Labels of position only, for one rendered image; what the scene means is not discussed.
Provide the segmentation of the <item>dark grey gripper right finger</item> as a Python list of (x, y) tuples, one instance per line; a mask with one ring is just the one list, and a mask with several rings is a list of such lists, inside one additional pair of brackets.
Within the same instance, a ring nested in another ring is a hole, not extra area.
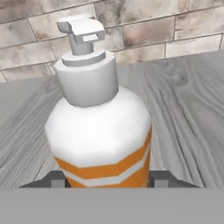
[(177, 179), (169, 171), (149, 171), (149, 186), (154, 188), (198, 188), (197, 185)]

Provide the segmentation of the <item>white and orange soap dispenser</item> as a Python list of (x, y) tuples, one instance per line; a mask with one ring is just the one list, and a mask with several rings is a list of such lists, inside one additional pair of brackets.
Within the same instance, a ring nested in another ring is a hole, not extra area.
[(52, 155), (72, 187), (146, 187), (152, 120), (118, 83), (116, 56), (99, 46), (103, 24), (88, 14), (57, 26), (71, 49), (55, 64), (63, 93), (45, 124)]

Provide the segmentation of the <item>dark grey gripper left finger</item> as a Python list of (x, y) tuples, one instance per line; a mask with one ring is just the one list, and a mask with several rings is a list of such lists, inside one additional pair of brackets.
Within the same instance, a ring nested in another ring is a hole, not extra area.
[(68, 188), (70, 184), (62, 171), (50, 171), (42, 179), (25, 184), (33, 188)]

